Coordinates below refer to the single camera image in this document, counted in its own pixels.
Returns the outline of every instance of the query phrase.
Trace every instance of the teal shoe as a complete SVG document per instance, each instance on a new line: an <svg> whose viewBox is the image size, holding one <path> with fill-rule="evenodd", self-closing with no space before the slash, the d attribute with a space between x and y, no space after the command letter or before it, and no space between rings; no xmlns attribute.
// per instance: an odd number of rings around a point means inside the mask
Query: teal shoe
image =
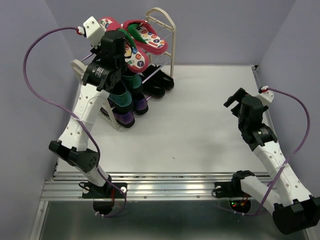
<svg viewBox="0 0 320 240"><path fill-rule="evenodd" d="M127 70L122 76L124 84L132 94L142 93L144 86L139 74Z"/></svg>
<svg viewBox="0 0 320 240"><path fill-rule="evenodd" d="M127 90L126 86L119 81L112 89L108 101L110 106L114 106L122 113L132 111L134 108L134 102L131 97L131 93Z"/></svg>

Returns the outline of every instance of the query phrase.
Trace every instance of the wall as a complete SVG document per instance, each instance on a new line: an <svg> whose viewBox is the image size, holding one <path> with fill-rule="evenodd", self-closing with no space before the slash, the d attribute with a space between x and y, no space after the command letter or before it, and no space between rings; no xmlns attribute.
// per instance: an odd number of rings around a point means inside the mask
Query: wall
<svg viewBox="0 0 320 240"><path fill-rule="evenodd" d="M67 116L32 95L22 64L29 45L58 26L43 0L2 1L0 20L0 239L25 240L44 180L54 170L56 157L48 150L49 142L57 139ZM47 37L29 56L31 84L47 98L71 107L77 87L69 67L73 58L61 33Z"/></svg>
<svg viewBox="0 0 320 240"><path fill-rule="evenodd" d="M319 23L320 1L297 0L258 67L263 85L299 97L310 112L309 137L291 165L316 197L320 196ZM304 136L305 113L296 101L279 94L270 111L283 152L288 155Z"/></svg>
<svg viewBox="0 0 320 240"><path fill-rule="evenodd" d="M120 23L142 19L160 7L177 27L176 64L258 64L295 0L45 0L58 25L79 26L90 16L112 16ZM82 59L90 45L65 33Z"/></svg>

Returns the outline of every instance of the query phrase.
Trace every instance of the white shoe rack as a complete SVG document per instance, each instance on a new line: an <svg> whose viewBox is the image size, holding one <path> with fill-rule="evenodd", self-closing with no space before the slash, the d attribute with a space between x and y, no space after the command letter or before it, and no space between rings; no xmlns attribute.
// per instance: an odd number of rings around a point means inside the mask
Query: white shoe rack
<svg viewBox="0 0 320 240"><path fill-rule="evenodd" d="M168 24L155 18L154 15L156 13L160 13L161 15L163 15L167 19ZM154 7L152 9L150 9L149 11L147 11L145 13L145 18L143 20L147 21L153 28L155 28L157 33L159 33L160 31L162 31L164 29L166 29L167 32L169 31L169 33L165 37L162 37L162 39L167 39L168 37L171 37L172 41L171 41L171 51L170 52L166 51L161 55L153 55L152 53L146 52L146 55L149 57L149 65L156 64L157 61L159 61L163 57L167 57L168 59L165 60L165 62L156 71L154 71L151 75L149 75L142 83L144 84L154 74L156 74L158 71L160 71L160 69L163 66L165 66L169 63L170 63L170 76L173 78L175 55L176 55L175 52L176 52L176 31L177 31L174 21L171 19L171 17L169 16L169 14L165 10L163 10L159 7ZM88 56L86 56L82 60L75 59L71 62L71 67L74 70L75 75L80 82L82 81L84 73L87 69L87 65L83 64L83 61L90 58L92 55L93 55L93 53L89 54ZM146 96L146 99L149 100L151 97L152 97L151 95ZM120 124L117 123L116 118L114 116L114 113L112 112L113 108L110 106L108 100L105 101L105 103L103 104L102 107L108 112L109 116L105 116L100 111L99 113L100 113L101 117L107 123L109 123L114 129L118 130L121 126L120 126Z"/></svg>

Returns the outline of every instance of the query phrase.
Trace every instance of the slipper with colorful print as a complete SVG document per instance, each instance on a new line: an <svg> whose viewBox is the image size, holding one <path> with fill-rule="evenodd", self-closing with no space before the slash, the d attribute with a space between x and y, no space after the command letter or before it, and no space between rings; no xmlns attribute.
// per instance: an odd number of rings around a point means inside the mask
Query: slipper with colorful print
<svg viewBox="0 0 320 240"><path fill-rule="evenodd" d="M161 55L168 49L168 43L160 38L153 27L143 20L129 20L122 25L134 39L135 44L154 55Z"/></svg>
<svg viewBox="0 0 320 240"><path fill-rule="evenodd" d="M141 73L145 71L149 65L149 58L146 53L136 45L131 36L121 27L113 17L106 16L99 20L100 26L106 31L119 30L126 36L125 43L125 62L134 73Z"/></svg>

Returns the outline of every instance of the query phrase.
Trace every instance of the white tabletop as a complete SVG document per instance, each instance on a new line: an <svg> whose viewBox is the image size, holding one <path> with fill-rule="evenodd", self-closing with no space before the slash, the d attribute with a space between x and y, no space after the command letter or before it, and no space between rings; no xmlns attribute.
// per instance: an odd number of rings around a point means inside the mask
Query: white tabletop
<svg viewBox="0 0 320 240"><path fill-rule="evenodd" d="M266 172L242 140L233 105L223 105L239 88L258 94L250 66L175 66L174 83L129 129L117 131L97 117L91 133L106 172ZM56 171L78 172L62 160Z"/></svg>

